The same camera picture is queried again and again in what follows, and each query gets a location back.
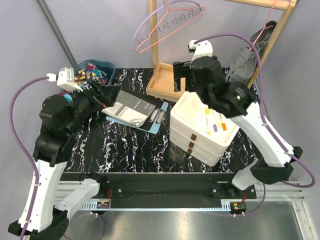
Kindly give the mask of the colourful comic print shorts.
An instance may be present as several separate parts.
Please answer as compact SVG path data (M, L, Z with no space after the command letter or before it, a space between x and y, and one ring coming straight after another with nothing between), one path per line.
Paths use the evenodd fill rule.
M57 86L68 92L69 95L76 91L91 90L90 83L107 86L114 68L103 67L98 62L86 60L76 66L61 68L56 77Z

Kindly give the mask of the grey shorts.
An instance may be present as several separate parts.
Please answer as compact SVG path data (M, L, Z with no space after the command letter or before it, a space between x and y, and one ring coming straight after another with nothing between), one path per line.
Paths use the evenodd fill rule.
M277 21L270 20L266 23L264 30L260 29L250 37L249 40L254 44L260 56L264 52L276 25ZM249 45L242 46L238 56L231 62L225 80L227 82L241 82L247 86L256 67L257 59L254 50Z

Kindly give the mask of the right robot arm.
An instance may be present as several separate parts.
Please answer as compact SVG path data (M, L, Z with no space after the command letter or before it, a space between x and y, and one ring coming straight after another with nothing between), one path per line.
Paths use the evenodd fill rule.
M216 56L202 56L193 61L173 64L174 91L195 92L201 102L235 123L254 143L261 157L234 174L227 185L228 195L239 198L254 184L285 183L293 172L291 165L303 153L288 144L260 114L253 92L241 82L227 82Z

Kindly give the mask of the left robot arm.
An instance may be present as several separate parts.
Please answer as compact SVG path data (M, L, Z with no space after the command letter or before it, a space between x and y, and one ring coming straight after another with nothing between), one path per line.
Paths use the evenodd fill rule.
M33 153L27 154L33 168L29 195L21 217L8 226L9 233L32 240L59 240L80 207L110 193L107 178L91 172L59 204L54 203L77 132L91 113L113 106L120 90L119 85L90 81L89 88L77 91L72 101L60 94L43 101L40 134Z

